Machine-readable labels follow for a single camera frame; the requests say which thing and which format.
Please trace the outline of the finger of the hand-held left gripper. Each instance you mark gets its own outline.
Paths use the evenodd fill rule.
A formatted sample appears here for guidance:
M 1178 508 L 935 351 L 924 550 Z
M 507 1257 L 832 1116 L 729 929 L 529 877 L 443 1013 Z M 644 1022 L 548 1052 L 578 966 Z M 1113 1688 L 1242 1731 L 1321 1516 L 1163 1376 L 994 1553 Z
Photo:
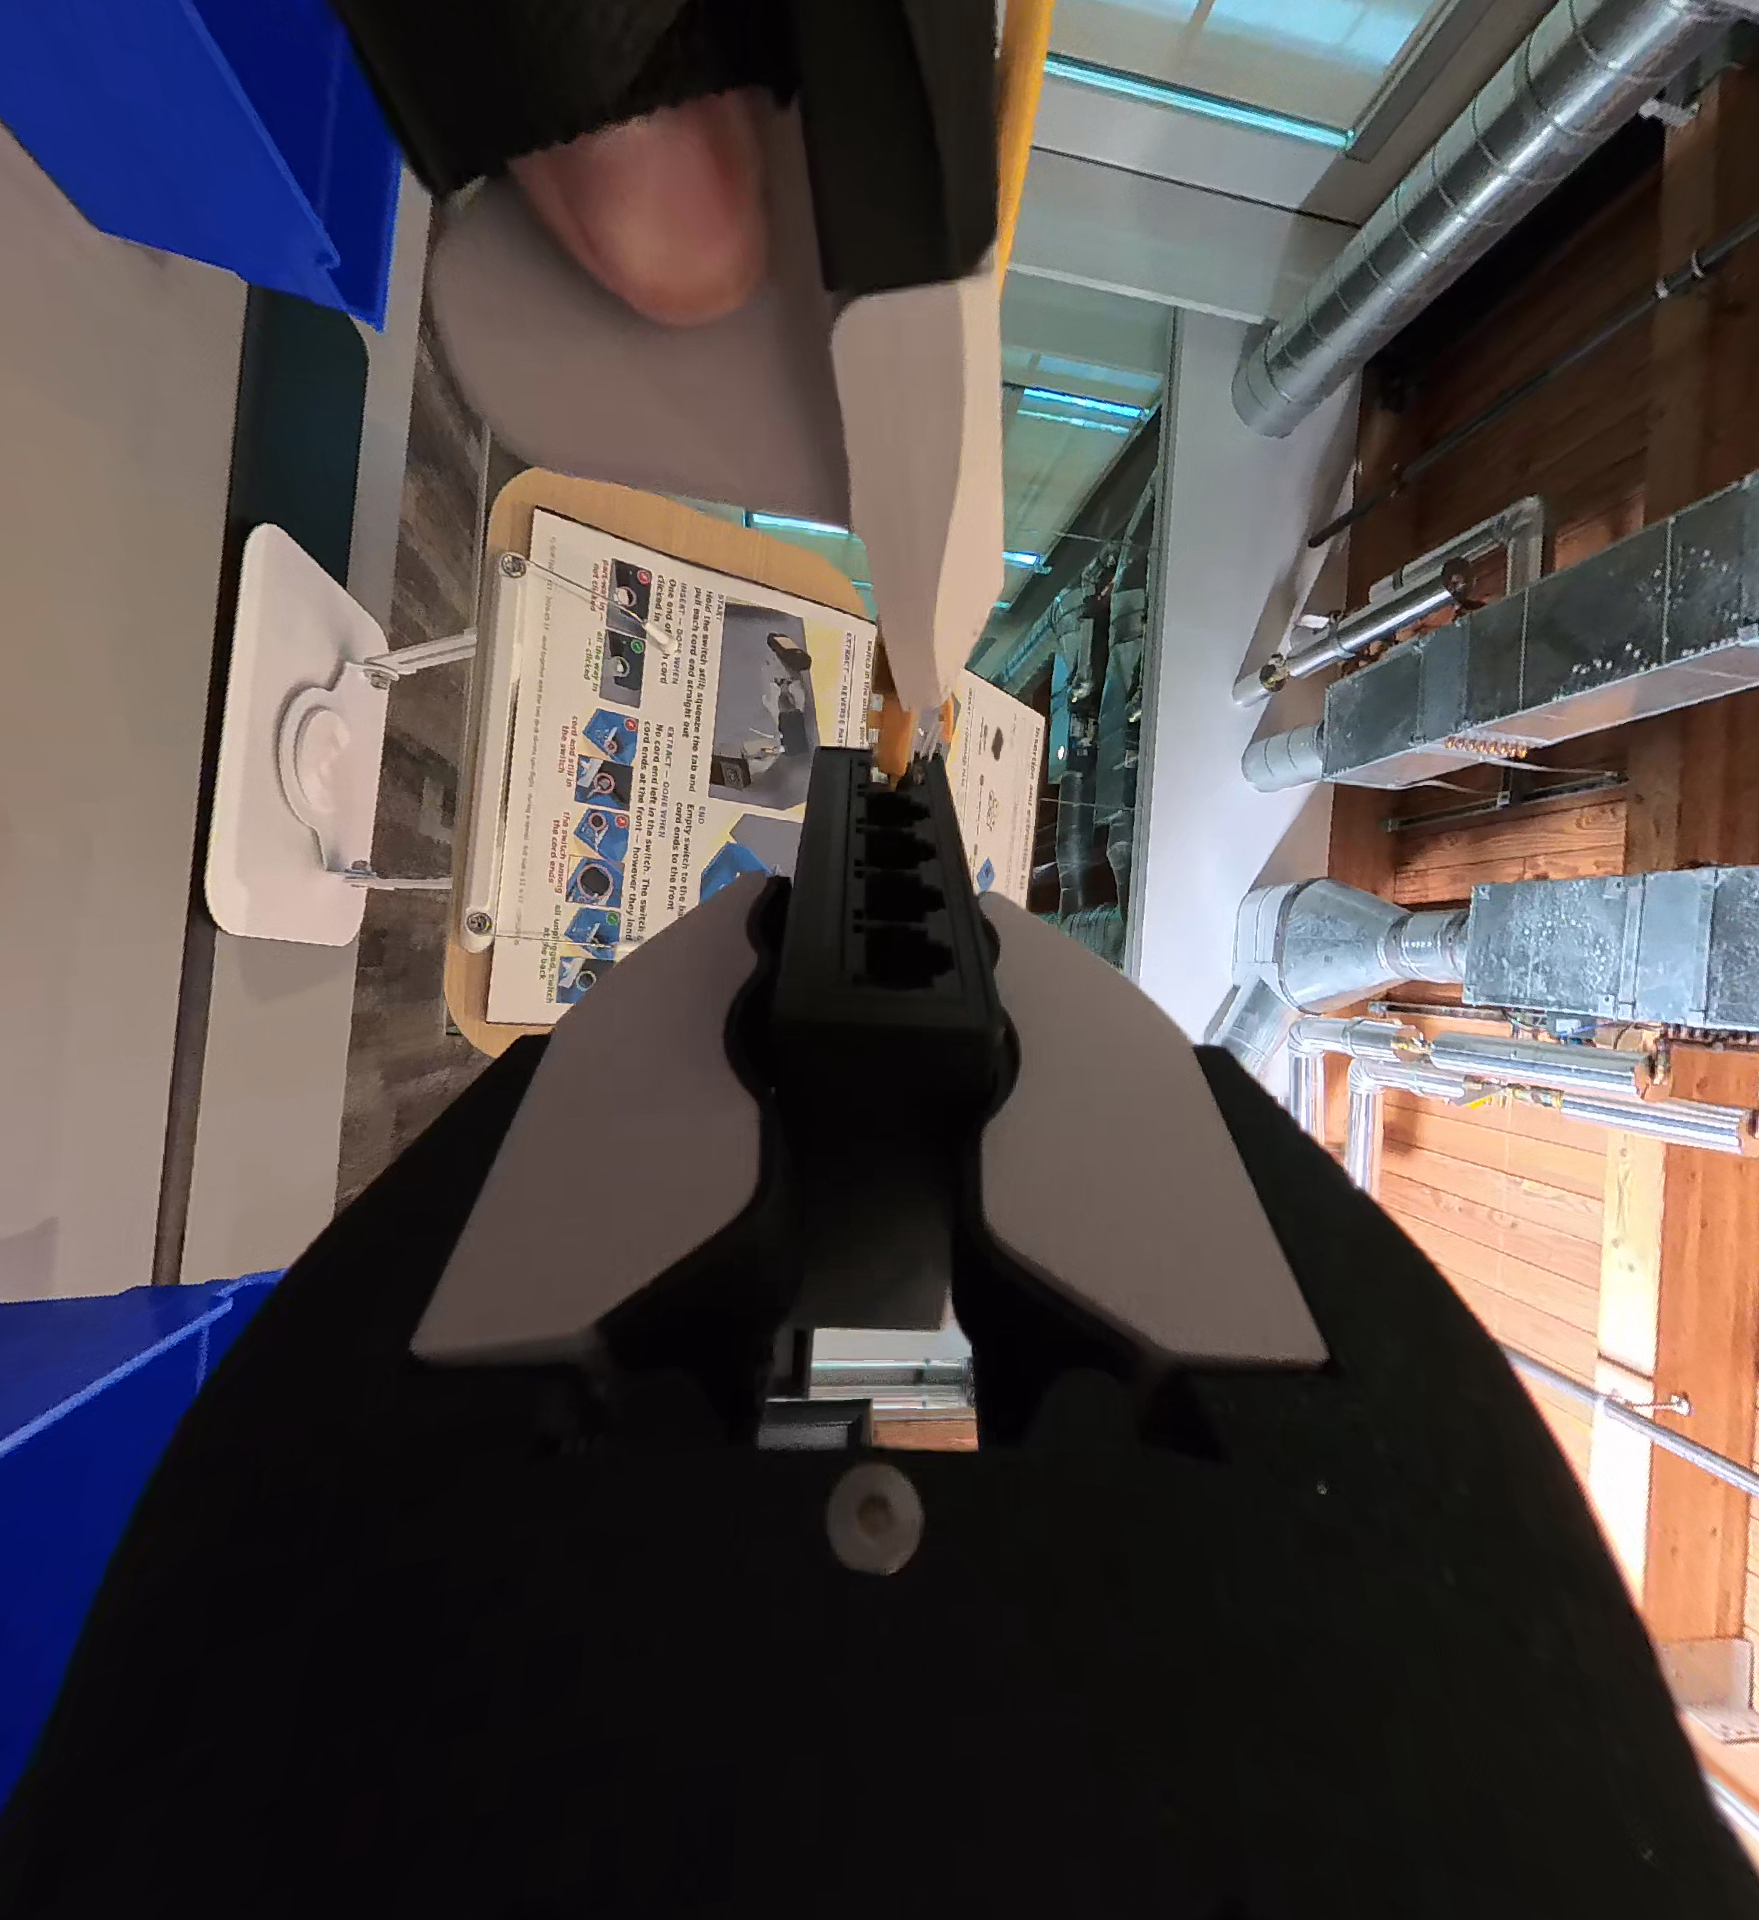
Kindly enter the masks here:
M 849 528 L 900 706 L 955 696 L 1003 586 L 990 252 L 959 280 L 837 301 L 807 180 L 772 175 L 767 280 L 720 322 L 664 327 L 492 181 L 446 218 L 429 294 L 463 396 L 523 462 Z

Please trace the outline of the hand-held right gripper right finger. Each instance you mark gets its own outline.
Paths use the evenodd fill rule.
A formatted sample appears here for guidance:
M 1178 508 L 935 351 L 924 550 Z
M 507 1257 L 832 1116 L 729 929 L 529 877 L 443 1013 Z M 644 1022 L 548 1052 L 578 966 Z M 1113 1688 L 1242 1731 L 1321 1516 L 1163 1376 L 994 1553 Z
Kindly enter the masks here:
M 968 1151 L 959 1322 L 982 1428 L 1070 1376 L 1177 1428 L 1190 1379 L 1318 1379 L 1329 1350 L 1200 1053 L 1124 972 L 1003 896 L 980 911 L 1006 1087 Z

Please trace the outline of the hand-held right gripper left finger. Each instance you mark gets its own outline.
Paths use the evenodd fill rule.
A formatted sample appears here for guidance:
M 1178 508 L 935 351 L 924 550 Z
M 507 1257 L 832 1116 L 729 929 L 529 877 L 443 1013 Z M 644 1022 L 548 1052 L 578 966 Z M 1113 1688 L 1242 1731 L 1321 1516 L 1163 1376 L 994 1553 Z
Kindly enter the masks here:
M 769 1394 L 797 1301 L 797 1162 L 769 1067 L 789 899 L 785 880 L 723 888 L 559 1019 L 416 1359 Z

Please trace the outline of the black network switch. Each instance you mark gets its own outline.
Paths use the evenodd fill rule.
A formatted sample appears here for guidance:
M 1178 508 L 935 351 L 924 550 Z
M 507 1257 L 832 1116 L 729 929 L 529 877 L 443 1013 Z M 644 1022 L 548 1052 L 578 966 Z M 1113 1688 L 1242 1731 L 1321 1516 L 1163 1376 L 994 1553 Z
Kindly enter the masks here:
M 753 912 L 760 971 L 734 1036 L 770 1110 L 795 1290 L 777 1343 L 939 1332 L 1016 1041 L 998 941 L 940 759 L 887 781 L 822 749 L 793 875 Z

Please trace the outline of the blue plastic bin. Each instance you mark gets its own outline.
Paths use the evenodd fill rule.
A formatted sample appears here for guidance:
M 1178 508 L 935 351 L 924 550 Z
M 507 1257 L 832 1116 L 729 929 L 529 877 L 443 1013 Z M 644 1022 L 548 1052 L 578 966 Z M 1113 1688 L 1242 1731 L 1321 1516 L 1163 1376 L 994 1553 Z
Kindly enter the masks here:
M 327 3 L 0 3 L 0 121 L 96 229 L 383 330 L 404 154 Z
M 154 1466 L 279 1281 L 0 1305 L 0 1809 Z

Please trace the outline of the person's left hand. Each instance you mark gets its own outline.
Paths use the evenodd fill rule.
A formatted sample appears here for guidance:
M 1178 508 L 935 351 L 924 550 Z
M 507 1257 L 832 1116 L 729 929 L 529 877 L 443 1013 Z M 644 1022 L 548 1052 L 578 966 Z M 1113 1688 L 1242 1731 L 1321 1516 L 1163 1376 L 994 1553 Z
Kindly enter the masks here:
M 770 271 L 765 98 L 737 90 L 508 163 L 552 238 L 642 320 L 729 320 Z

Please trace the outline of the printed instruction poster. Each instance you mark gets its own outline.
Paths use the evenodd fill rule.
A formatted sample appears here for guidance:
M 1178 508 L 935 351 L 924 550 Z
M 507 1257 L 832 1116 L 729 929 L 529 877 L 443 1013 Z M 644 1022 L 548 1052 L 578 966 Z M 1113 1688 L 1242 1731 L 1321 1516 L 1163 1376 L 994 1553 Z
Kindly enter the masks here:
M 487 559 L 448 984 L 499 1053 L 731 883 L 791 874 L 820 750 L 912 724 L 860 586 L 751 526 L 524 474 Z

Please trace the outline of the white stand base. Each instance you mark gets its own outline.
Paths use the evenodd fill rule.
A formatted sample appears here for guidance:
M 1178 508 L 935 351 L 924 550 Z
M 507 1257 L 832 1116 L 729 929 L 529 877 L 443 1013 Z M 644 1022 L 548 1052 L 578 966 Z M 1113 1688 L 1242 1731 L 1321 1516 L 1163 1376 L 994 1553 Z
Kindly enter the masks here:
M 275 525 L 243 543 L 207 899 L 224 935 L 349 949 L 393 679 L 378 619 Z

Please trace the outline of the silver ventilation duct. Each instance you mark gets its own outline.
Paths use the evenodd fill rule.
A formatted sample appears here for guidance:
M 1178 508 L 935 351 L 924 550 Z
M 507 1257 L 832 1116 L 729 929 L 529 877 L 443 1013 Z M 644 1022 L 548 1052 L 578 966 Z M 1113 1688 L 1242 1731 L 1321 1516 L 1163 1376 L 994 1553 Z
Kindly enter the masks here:
M 1284 438 L 1432 308 L 1727 23 L 1722 4 L 1559 3 L 1251 344 L 1239 419 Z

